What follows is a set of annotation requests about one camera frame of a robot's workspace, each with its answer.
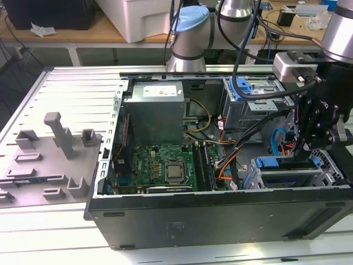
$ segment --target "robot end effector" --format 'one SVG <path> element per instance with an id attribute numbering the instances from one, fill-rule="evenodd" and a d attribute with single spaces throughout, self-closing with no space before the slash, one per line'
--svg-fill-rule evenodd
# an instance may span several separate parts
<path id="1" fill-rule="evenodd" d="M 320 58 L 299 51 L 275 57 L 272 69 L 281 82 L 317 82 L 305 94 L 296 95 L 298 138 L 294 154 L 299 160 L 315 149 L 353 144 L 351 132 L 344 127 L 353 107 L 352 29 L 353 1 L 339 0 L 322 40 Z"/>

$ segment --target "metal worktable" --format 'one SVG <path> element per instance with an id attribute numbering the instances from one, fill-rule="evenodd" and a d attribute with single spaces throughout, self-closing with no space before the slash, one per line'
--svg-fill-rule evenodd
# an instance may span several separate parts
<path id="1" fill-rule="evenodd" d="M 240 72 L 267 72 L 268 66 L 242 66 Z M 208 71 L 230 72 L 229 66 Z M 46 112 L 62 114 L 72 134 L 92 128 L 103 137 L 109 127 L 120 72 L 160 72 L 148 67 L 59 67 L 41 74 L 0 133 L 0 174 L 14 155 L 16 133 L 34 129 L 50 136 L 42 124 Z M 293 264 L 353 264 L 353 215 L 315 240 L 245 243 L 112 251 L 92 221 L 84 221 L 85 203 L 0 209 L 0 262 L 2 264 L 275 264 L 281 258 Z"/>

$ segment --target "motherboard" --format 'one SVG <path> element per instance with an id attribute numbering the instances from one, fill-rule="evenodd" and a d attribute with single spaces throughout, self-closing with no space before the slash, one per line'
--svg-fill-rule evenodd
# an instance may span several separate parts
<path id="1" fill-rule="evenodd" d="M 207 160 L 204 164 L 209 167 L 201 168 L 200 160 Z M 117 176 L 117 190 L 119 194 L 172 192 L 173 188 L 179 189 L 176 192 L 197 192 L 205 189 L 204 182 L 210 183 L 209 188 L 214 190 L 217 160 L 215 145 L 135 146 L 132 172 L 129 176 Z"/>

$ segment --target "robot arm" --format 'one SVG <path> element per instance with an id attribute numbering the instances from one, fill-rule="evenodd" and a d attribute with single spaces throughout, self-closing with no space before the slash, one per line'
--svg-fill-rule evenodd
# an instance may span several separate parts
<path id="1" fill-rule="evenodd" d="M 239 44 L 244 39 L 251 14 L 250 0 L 224 1 L 220 14 L 221 24 L 234 43 Z M 218 14 L 210 14 L 206 7 L 189 6 L 181 9 L 176 30 L 175 24 L 173 25 L 177 32 L 172 38 L 173 53 L 167 66 L 168 72 L 205 71 L 206 49 L 232 48 L 221 35 L 217 16 Z"/>
<path id="2" fill-rule="evenodd" d="M 322 40 L 321 58 L 299 51 L 278 53 L 273 70 L 282 82 L 318 81 L 314 89 L 296 95 L 296 159 L 308 157 L 315 149 L 353 144 L 351 132 L 344 127 L 353 107 L 353 1 L 338 0 Z"/>

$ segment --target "table leg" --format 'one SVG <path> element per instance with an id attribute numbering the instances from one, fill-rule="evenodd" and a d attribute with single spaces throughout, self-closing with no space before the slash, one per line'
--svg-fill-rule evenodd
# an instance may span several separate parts
<path id="1" fill-rule="evenodd" d="M 256 49 L 256 48 L 254 48 L 254 49 L 249 49 L 249 53 L 250 53 L 251 55 L 257 56 L 258 53 L 259 53 L 259 50 Z M 246 64 L 246 65 L 254 65 L 254 64 L 255 64 L 255 61 L 256 61 L 256 59 L 250 58 L 250 57 L 248 56 L 247 59 L 246 59 L 246 61 L 245 61 L 245 64 Z"/>
<path id="2" fill-rule="evenodd" d="M 112 50 L 113 50 L 114 62 L 119 61 L 119 57 L 117 56 L 117 48 L 112 48 Z"/>
<path id="3" fill-rule="evenodd" d="M 82 66 L 81 59 L 79 58 L 78 53 L 77 53 L 77 48 L 72 47 L 72 48 L 67 48 L 67 50 L 68 50 L 68 53 L 70 54 L 72 65 L 73 66 Z"/>

